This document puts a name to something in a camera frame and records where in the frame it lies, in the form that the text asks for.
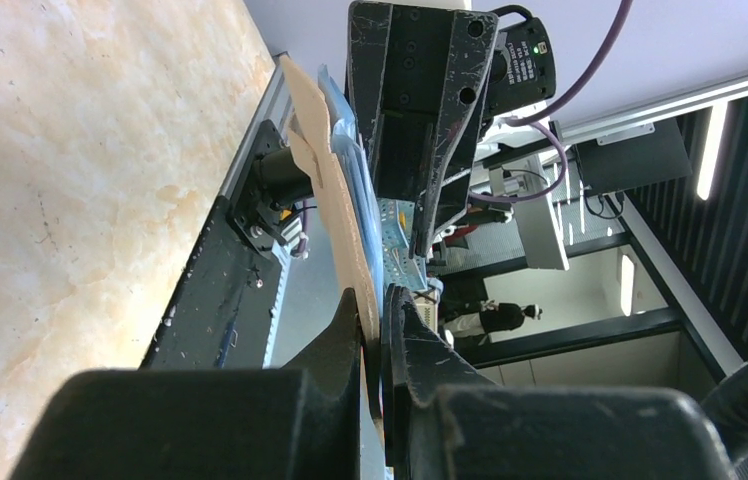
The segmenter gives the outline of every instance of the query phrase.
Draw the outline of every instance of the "cardboard piece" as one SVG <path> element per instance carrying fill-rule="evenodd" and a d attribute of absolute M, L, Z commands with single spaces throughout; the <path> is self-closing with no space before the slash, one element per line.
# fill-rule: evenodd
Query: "cardboard piece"
<path fill-rule="evenodd" d="M 369 345 L 380 338 L 380 312 L 365 261 L 362 237 L 339 159 L 330 150 L 330 114 L 324 94 L 287 55 L 280 57 L 295 114 L 288 126 L 295 164 L 309 175 L 318 215 L 330 235 L 339 291 L 353 288 L 359 319 Z"/>

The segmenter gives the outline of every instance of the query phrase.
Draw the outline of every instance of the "beige marble countertop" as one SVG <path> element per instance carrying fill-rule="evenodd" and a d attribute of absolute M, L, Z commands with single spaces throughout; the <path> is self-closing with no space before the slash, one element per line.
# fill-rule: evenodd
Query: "beige marble countertop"
<path fill-rule="evenodd" d="M 241 0 L 0 0 L 0 478 L 139 364 L 273 69 Z"/>

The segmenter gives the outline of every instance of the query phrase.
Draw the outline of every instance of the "fluorescent light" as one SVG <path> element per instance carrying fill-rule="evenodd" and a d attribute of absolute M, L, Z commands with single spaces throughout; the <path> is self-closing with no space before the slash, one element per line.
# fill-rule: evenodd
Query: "fluorescent light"
<path fill-rule="evenodd" d="M 562 226 L 562 204 L 557 204 L 557 225 L 559 225 L 559 230 L 557 231 L 557 238 L 559 241 L 563 241 L 565 239 L 565 232 L 563 231 Z"/>
<path fill-rule="evenodd" d="M 727 119 L 727 102 L 718 102 L 710 109 L 710 122 L 707 125 L 707 138 L 704 141 L 704 153 L 701 156 L 701 171 L 698 172 L 698 196 L 701 200 L 710 198 L 713 176 L 716 173 L 721 137 Z"/>
<path fill-rule="evenodd" d="M 630 316 L 633 310 L 633 274 L 636 265 L 627 255 L 621 256 L 621 312 Z"/>
<path fill-rule="evenodd" d="M 565 171 L 565 196 L 568 201 L 568 205 L 571 205 L 571 169 Z"/>
<path fill-rule="evenodd" d="M 586 233 L 586 209 L 583 208 L 583 182 L 580 182 L 580 233 Z"/>

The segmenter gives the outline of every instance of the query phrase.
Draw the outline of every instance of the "plastic packaging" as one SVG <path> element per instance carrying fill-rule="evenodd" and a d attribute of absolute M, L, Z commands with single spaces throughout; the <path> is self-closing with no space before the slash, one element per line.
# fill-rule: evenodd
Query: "plastic packaging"
<path fill-rule="evenodd" d="M 356 127 L 356 116 L 345 99 L 339 86 L 330 77 L 327 67 L 318 69 L 318 88 L 324 93 L 327 109 L 332 122 L 330 148 L 339 159 L 342 172 L 350 190 L 362 247 L 374 291 L 377 294 L 377 306 L 382 315 L 384 295 L 383 274 L 383 233 L 380 225 L 380 210 L 374 195 L 374 186 L 368 172 L 368 160 L 365 150 L 359 145 L 359 133 Z"/>

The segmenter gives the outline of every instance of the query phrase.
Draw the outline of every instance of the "wall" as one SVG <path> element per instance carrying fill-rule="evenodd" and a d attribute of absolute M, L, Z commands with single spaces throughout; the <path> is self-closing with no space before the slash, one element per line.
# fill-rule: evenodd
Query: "wall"
<path fill-rule="evenodd" d="M 310 72 L 326 63 L 341 77 L 349 0 L 246 3 L 272 53 L 288 50 Z M 488 11 L 507 3 L 474 0 L 473 7 Z M 619 0 L 521 3 L 548 29 L 561 93 L 594 56 Z M 556 118 L 572 125 L 748 72 L 748 34 L 738 32 L 748 32 L 748 0 L 636 1 L 604 65 Z"/>
<path fill-rule="evenodd" d="M 240 1 L 0 0 L 0 478 L 140 363 L 273 69 Z"/>
<path fill-rule="evenodd" d="M 678 332 L 550 355 L 480 373 L 506 386 L 678 386 Z"/>
<path fill-rule="evenodd" d="M 504 341 L 616 316 L 604 296 L 600 272 L 600 255 L 570 259 L 568 271 L 520 270 L 485 280 L 489 298 L 499 303 L 511 302 L 525 306 L 538 304 L 543 310 L 541 320 L 527 319 L 511 332 L 491 335 L 492 341 Z"/>
<path fill-rule="evenodd" d="M 700 402 L 716 387 L 704 360 L 686 335 L 680 336 L 677 364 L 677 389 L 681 392 Z"/>

